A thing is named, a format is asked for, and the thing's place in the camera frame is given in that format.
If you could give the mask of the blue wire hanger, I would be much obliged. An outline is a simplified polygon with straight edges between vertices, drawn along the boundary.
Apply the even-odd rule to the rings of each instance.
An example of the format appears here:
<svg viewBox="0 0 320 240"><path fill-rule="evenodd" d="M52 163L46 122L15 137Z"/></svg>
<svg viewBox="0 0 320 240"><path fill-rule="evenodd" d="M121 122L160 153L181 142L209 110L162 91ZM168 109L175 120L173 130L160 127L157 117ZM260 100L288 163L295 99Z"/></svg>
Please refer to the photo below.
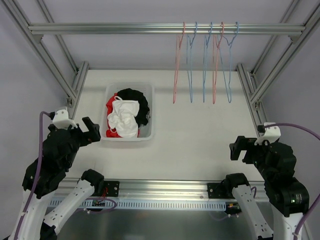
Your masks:
<svg viewBox="0 0 320 240"><path fill-rule="evenodd" d="M204 45L203 45L203 59L202 59L202 102L205 103L206 100L206 76L207 76L207 62L208 62L208 48L210 43L210 38L212 35L213 23L210 23L210 29L208 34L204 36Z"/></svg>
<svg viewBox="0 0 320 240"><path fill-rule="evenodd" d="M224 82L227 102L229 104L232 103L232 99L233 99L232 98L232 88L231 88L231 80L232 80L231 71L232 71L232 63L233 63L233 60L232 60L232 58L233 58L232 47L233 47L233 43L234 43L236 37L239 34L240 25L239 25L238 21L235 22L235 27L236 27L236 30L234 31L234 34L233 34L233 37L232 37L231 40L229 40L227 37L225 37L223 32L221 32L221 34L219 35L219 37L220 37L219 43L222 40L225 40L225 42L226 42L226 44L228 46L228 77L226 77L226 71L225 71L225 68L224 68L224 60L223 60L223 57L222 57L221 48L220 47L217 48L219 56L220 56L220 63L221 63L221 67L222 67L222 76L223 76L223 82Z"/></svg>
<svg viewBox="0 0 320 240"><path fill-rule="evenodd" d="M187 65L187 78L188 78L188 88L189 88L189 100L190 103L193 103L193 45L194 40L197 35L198 31L198 23L195 22L195 28L193 31L193 37L190 37L190 35L187 35L186 39L186 65Z"/></svg>

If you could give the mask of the black tank top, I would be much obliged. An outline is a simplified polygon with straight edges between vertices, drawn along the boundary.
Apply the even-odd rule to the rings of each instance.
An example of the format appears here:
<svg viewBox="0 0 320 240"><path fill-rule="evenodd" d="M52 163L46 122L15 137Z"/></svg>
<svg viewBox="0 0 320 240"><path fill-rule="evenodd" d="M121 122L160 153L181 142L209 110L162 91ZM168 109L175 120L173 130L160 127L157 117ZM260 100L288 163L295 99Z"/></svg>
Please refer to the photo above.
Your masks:
<svg viewBox="0 0 320 240"><path fill-rule="evenodd" d="M117 96L123 100L138 101L139 110L135 117L135 121L138 127L140 127L141 125L146 126L148 124L150 108L149 103L142 92L135 89L126 88L118 91Z"/></svg>

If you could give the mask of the pink wire hanger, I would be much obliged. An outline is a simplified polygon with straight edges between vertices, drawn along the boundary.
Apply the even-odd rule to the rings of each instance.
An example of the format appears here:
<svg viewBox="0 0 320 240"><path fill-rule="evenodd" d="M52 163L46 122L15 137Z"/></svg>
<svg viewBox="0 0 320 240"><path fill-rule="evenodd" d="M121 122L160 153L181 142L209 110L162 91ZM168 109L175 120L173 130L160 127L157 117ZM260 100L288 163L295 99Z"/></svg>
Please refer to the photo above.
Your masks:
<svg viewBox="0 0 320 240"><path fill-rule="evenodd" d="M216 92L217 92L217 77L218 77L218 55L220 50L221 41L224 35L225 25L221 22L222 30L220 31L221 37L218 40L218 35L213 36L212 42L212 64L213 64L213 72L212 72L212 103L216 103Z"/></svg>
<svg viewBox="0 0 320 240"><path fill-rule="evenodd" d="M172 103L175 104L177 98L177 85L179 79L179 67L180 67L180 56L181 56L181 45L185 35L186 24L183 22L183 28L181 35L176 36L176 46L175 46L175 71L174 71L174 81L173 81L173 97Z"/></svg>

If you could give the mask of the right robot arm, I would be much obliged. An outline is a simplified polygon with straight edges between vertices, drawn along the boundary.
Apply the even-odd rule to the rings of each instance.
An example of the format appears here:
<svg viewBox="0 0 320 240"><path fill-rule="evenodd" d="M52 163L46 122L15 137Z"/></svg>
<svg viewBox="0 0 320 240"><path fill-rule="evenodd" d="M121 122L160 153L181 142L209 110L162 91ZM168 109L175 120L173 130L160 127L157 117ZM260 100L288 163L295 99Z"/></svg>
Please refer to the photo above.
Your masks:
<svg viewBox="0 0 320 240"><path fill-rule="evenodd" d="M307 188L294 176L297 158L291 146L275 141L238 136L229 145L230 159L245 151L243 162L253 165L264 181L269 207L262 213L244 173L231 173L222 181L223 193L235 198L254 240L300 240L306 218L315 208Z"/></svg>

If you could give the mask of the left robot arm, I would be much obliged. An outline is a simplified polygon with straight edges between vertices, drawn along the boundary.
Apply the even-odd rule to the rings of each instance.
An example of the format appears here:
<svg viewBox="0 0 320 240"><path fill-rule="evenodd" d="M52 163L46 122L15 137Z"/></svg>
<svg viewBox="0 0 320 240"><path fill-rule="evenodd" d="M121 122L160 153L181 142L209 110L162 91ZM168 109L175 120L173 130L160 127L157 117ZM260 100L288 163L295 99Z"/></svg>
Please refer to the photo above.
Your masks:
<svg viewBox="0 0 320 240"><path fill-rule="evenodd" d="M75 126L50 124L46 139L39 134L37 159L30 164L22 182L22 204L9 240L55 240L62 227L90 196L104 190L104 176L85 170L71 193L53 210L49 205L60 183L66 177L81 147L99 142L100 126L89 117L82 118L87 131Z"/></svg>

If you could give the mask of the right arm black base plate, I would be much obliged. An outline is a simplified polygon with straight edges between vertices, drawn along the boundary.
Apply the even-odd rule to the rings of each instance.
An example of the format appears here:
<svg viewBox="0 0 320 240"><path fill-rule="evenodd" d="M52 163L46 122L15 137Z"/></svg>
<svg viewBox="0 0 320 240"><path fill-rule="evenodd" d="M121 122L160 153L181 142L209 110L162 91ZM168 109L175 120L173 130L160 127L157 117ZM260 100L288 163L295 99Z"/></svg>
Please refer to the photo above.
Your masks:
<svg viewBox="0 0 320 240"><path fill-rule="evenodd" d="M228 190L224 183L208 183L207 195L209 199L235 199L231 190Z"/></svg>

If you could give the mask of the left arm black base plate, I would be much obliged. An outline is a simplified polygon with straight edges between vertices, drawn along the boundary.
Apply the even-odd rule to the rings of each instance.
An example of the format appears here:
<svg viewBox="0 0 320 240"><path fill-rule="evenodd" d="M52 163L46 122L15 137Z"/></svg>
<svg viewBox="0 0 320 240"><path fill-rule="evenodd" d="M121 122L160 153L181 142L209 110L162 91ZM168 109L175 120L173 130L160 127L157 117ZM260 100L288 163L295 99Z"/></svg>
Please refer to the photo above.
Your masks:
<svg viewBox="0 0 320 240"><path fill-rule="evenodd" d="M120 182L115 180L105 180L102 187L103 197L118 197L120 190Z"/></svg>

